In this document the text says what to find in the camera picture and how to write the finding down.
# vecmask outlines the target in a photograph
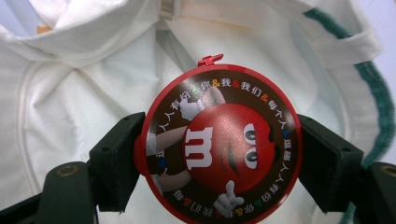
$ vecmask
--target white fabric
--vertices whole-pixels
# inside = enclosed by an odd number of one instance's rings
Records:
[[[352,63],[372,59],[379,48],[349,1],[180,0],[176,16],[166,23],[158,22],[153,0],[31,3],[52,31],[19,36],[0,26],[0,123],[6,130],[0,136],[0,209],[40,192],[45,174],[56,165],[86,161],[120,118],[147,111],[166,84],[218,53],[225,55],[221,63],[265,74],[298,113],[366,153],[373,147],[375,100]],[[336,40],[302,15],[315,6],[347,19],[358,35]],[[328,57],[332,48],[340,53]],[[352,51],[344,55],[343,49]],[[324,223],[327,218],[339,216],[323,216],[297,183],[285,204],[262,223]],[[101,213],[100,222],[180,221],[162,208],[141,177],[126,213]]]

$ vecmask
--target white gloved hand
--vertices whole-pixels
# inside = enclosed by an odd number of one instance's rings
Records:
[[[148,133],[146,141],[146,156],[153,156],[158,154],[157,152],[157,135],[155,133]]]
[[[201,100],[198,100],[197,103],[188,103],[187,99],[183,99],[179,105],[181,117],[187,120],[194,119],[199,112],[205,109]]]
[[[222,216],[230,213],[237,205],[245,202],[243,198],[235,197],[235,194],[233,193],[234,186],[235,183],[232,180],[228,181],[225,186],[227,193],[220,194],[218,199],[213,203],[213,206],[215,206]]]
[[[160,182],[158,181],[158,175],[151,175],[152,182],[154,182],[155,188],[163,195],[163,189],[161,188]]]

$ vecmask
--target screw hole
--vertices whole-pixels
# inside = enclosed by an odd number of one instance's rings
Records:
[[[383,172],[387,173],[388,175],[392,175],[392,176],[396,177],[396,168],[393,166],[384,165],[381,167],[381,170]]]
[[[56,174],[61,176],[61,177],[65,177],[65,176],[69,176],[69,175],[73,175],[78,171],[78,166],[76,165],[66,165],[61,167]]]

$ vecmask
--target green trim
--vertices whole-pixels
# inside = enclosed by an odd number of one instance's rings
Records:
[[[325,30],[333,34],[338,39],[353,36],[345,27],[340,25],[335,19],[321,11],[317,7],[304,13],[307,18],[319,22]],[[370,91],[375,98],[378,110],[379,135],[375,139],[373,150],[363,160],[364,167],[370,166],[373,161],[378,160],[388,149],[395,134],[394,104],[391,100],[389,88],[376,70],[372,62],[355,64],[356,69],[361,74],[361,78],[367,82]],[[351,204],[340,223],[347,224],[353,218],[355,207]]]
[[[314,21],[318,21],[325,30],[329,33],[335,35],[337,39],[343,39],[347,37],[353,36],[350,32],[347,31],[343,26],[338,24],[331,15],[321,11],[317,7],[312,8],[311,10],[304,13],[307,18],[310,18]]]

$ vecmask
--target red circular lid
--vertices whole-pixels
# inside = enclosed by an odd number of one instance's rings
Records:
[[[285,94],[245,67],[210,64],[171,82],[136,152],[162,205],[189,223],[258,222],[288,197],[302,163]]]

